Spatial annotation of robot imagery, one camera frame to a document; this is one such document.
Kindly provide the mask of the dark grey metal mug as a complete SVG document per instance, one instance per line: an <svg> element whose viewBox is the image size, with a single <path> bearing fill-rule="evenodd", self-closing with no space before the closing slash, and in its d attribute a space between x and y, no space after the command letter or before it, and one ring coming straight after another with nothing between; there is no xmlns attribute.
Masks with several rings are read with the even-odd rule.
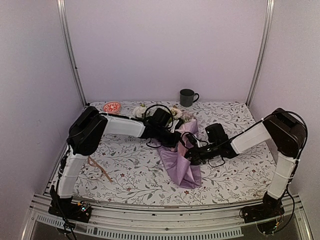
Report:
<svg viewBox="0 0 320 240"><path fill-rule="evenodd" d="M191 107L199 98L200 95L191 89L185 88L179 92L179 103L183 107Z"/></svg>

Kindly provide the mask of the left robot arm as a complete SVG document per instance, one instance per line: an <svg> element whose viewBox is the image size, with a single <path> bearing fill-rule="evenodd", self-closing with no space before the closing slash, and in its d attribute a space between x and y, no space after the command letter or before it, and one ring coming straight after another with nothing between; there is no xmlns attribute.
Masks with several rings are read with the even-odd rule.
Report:
<svg viewBox="0 0 320 240"><path fill-rule="evenodd" d="M175 148L181 139L178 128L183 124L170 109L156 105L153 115L128 117L101 112L94 106L87 107L69 129L67 150L60 161L58 180L51 186L49 212L61 217L88 216L91 207L85 203L72 203L72 192L85 160L99 146L104 135L125 135L139 139L157 140L161 146Z"/></svg>

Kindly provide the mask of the red patterned ceramic bowl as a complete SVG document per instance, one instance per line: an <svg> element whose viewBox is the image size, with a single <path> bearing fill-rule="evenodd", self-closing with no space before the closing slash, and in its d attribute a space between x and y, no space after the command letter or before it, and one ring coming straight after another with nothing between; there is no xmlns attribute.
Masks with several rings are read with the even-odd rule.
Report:
<svg viewBox="0 0 320 240"><path fill-rule="evenodd" d="M109 101L103 106L103 111L109 114L118 113L121 110L121 103L118 101Z"/></svg>

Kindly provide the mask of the white rose long stem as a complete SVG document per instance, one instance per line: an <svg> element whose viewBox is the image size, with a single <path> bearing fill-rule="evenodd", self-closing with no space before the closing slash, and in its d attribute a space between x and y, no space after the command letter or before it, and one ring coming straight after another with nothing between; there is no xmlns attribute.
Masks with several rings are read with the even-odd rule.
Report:
<svg viewBox="0 0 320 240"><path fill-rule="evenodd" d="M144 119L147 116L146 111L147 107L142 103L133 109L132 115L137 119Z"/></svg>

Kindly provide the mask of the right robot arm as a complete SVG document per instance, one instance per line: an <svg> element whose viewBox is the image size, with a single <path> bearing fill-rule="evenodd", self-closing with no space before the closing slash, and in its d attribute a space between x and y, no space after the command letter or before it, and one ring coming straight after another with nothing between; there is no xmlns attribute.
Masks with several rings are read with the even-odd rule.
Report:
<svg viewBox="0 0 320 240"><path fill-rule="evenodd" d="M262 203L243 207L240 215L246 222L282 215L282 199L288 193L308 140L304 119L293 111L277 108L235 136L228 137L220 123L207 126L205 132L208 143L203 146L197 144L195 137L187 135L191 148L184 156L192 165L208 163L214 157L233 159L262 143L267 144L276 163L271 183Z"/></svg>

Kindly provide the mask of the pink rose stem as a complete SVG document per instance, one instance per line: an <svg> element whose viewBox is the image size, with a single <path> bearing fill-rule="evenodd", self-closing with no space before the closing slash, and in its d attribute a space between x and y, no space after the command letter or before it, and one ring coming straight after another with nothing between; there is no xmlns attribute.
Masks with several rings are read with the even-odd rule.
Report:
<svg viewBox="0 0 320 240"><path fill-rule="evenodd" d="M173 118L175 120L181 119L183 116L183 111L180 110L179 108L172 107L170 111L171 111Z"/></svg>

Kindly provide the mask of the purple pink wrapping paper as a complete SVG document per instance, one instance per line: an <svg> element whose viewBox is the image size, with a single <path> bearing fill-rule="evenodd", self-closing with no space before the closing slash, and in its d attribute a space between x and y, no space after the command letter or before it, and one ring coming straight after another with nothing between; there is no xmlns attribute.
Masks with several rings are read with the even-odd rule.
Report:
<svg viewBox="0 0 320 240"><path fill-rule="evenodd" d="M182 142L179 142L176 147L160 147L157 152L163 163L164 169L172 182L185 189L195 189L202 186L202 177L200 166L191 165L191 162L185 158L188 149L193 145L187 138L187 134L198 133L198 123L196 119L191 119L184 123L177 130L181 133Z"/></svg>

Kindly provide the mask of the green white flower sprig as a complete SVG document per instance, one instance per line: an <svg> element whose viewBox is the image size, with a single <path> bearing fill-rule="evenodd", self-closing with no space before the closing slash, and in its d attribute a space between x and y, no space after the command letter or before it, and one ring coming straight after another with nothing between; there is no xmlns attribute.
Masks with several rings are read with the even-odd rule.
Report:
<svg viewBox="0 0 320 240"><path fill-rule="evenodd" d="M181 119L183 123L188 123L194 117L192 114L188 113L186 110L179 107L177 104L172 106L166 106L163 104L154 104L149 107L143 106L143 112L141 113L142 119L146 119L151 117L156 113L156 110L163 110L169 114L169 119L167 123L171 123L175 120Z"/></svg>

